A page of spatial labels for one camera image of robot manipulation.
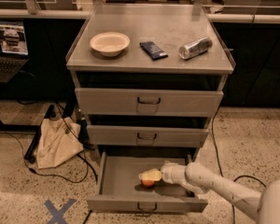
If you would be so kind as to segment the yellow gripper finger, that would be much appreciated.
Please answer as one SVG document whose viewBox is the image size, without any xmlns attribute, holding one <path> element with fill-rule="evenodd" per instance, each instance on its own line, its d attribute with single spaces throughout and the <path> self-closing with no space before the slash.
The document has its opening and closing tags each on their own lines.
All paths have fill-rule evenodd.
<svg viewBox="0 0 280 224">
<path fill-rule="evenodd" d="M 140 173 L 138 177 L 140 180 L 160 181 L 162 179 L 162 173 L 158 169 L 150 169 Z"/>
</svg>

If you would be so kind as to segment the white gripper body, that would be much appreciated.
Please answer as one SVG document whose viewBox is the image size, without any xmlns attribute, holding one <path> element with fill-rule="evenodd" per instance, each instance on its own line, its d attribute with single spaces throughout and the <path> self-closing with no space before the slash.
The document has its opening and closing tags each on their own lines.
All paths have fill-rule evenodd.
<svg viewBox="0 0 280 224">
<path fill-rule="evenodd" d="M 186 176 L 185 176 L 185 165 L 180 165 L 178 163 L 173 162 L 166 162 L 161 167 L 161 176 L 162 180 L 169 184 L 178 184 L 182 185 L 187 182 Z"/>
</svg>

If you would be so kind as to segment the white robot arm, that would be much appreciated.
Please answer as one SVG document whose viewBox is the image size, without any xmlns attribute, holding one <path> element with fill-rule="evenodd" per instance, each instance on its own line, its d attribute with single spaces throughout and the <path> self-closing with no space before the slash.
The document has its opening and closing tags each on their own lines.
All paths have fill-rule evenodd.
<svg viewBox="0 0 280 224">
<path fill-rule="evenodd" d="M 139 179 L 163 180 L 197 194 L 212 190 L 256 224 L 280 224 L 280 179 L 270 183 L 263 192 L 258 192 L 217 175 L 200 163 L 181 165 L 169 161 L 160 169 L 140 173 Z"/>
</svg>

